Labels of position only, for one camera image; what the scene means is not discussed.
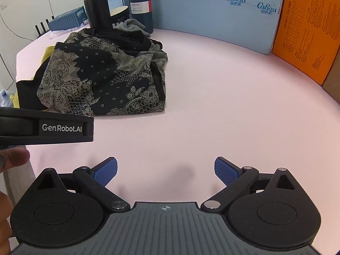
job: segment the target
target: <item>wall switch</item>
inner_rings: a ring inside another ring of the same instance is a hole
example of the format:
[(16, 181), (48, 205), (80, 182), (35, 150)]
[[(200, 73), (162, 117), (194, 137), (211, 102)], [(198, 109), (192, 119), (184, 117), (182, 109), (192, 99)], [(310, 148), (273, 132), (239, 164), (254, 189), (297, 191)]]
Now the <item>wall switch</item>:
[(7, 7), (7, 4), (1, 4), (0, 5), (1, 10), (4, 10), (6, 7)]

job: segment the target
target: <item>bottle label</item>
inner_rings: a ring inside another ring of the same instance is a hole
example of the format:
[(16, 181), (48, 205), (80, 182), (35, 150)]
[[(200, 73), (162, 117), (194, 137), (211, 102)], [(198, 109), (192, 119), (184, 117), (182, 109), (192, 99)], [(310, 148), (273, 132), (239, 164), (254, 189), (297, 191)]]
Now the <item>bottle label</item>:
[(152, 12), (151, 1), (130, 3), (132, 14), (141, 14)]

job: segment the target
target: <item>water bottle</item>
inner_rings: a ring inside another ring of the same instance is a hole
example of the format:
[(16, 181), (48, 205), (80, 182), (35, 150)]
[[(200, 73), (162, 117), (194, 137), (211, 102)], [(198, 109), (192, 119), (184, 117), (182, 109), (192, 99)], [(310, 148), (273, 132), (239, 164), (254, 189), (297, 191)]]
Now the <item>water bottle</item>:
[(149, 34), (153, 33), (151, 0), (130, 0), (132, 18), (137, 19)]
[(108, 0), (84, 0), (84, 5), (91, 28), (113, 28)]
[(10, 96), (6, 93), (6, 90), (0, 91), (0, 107), (14, 107)]

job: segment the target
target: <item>finger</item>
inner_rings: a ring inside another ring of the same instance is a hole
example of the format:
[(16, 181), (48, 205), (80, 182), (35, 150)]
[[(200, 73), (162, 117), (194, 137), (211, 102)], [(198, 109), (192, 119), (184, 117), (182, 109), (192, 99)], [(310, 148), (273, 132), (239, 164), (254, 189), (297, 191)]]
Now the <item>finger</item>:
[(0, 223), (0, 246), (5, 244), (12, 235), (12, 229), (7, 220)]
[(10, 252), (10, 241), (7, 240), (7, 242), (0, 246), (0, 255), (8, 255)]
[(0, 173), (24, 165), (30, 159), (30, 152), (22, 147), (0, 151)]
[(10, 198), (0, 192), (0, 223), (4, 222), (12, 213), (13, 204)]

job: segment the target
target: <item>black patterned garment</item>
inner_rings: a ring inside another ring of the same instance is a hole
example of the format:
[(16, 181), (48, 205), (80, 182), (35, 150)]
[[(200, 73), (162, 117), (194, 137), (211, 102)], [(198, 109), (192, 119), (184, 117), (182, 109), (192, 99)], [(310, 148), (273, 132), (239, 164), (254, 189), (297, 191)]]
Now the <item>black patterned garment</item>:
[(85, 116), (164, 111), (168, 57), (140, 33), (83, 29), (58, 42), (36, 92), (42, 105)]

